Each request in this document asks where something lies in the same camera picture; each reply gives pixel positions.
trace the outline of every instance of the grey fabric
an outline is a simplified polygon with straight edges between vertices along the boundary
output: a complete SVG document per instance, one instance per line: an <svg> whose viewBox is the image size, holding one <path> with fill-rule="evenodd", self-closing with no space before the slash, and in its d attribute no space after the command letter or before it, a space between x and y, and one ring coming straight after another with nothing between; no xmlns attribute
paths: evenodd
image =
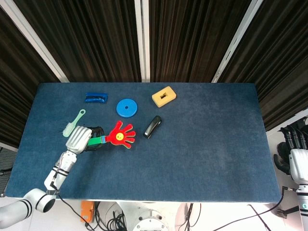
<svg viewBox="0 0 308 231"><path fill-rule="evenodd" d="M177 98L158 108L151 95L166 86ZM108 102L85 103L87 92ZM132 98L138 111L121 118ZM137 132L130 150L110 143L83 152L61 187L64 198L179 202L277 202L280 192L253 84L44 83L21 140L7 195L22 197L43 182L66 150L61 131L80 109L78 125L109 133L118 120ZM142 133L159 115L150 139Z"/></svg>

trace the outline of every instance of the yellow block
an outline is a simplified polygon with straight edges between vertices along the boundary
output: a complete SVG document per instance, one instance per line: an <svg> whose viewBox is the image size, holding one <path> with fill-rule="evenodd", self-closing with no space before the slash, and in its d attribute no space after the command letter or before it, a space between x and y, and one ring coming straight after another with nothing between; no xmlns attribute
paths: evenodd
<svg viewBox="0 0 308 231"><path fill-rule="evenodd" d="M152 95L152 100L155 102L157 107L162 107L166 103L169 103L170 101L174 100L176 97L177 95L175 94L173 89L168 86Z"/></svg>

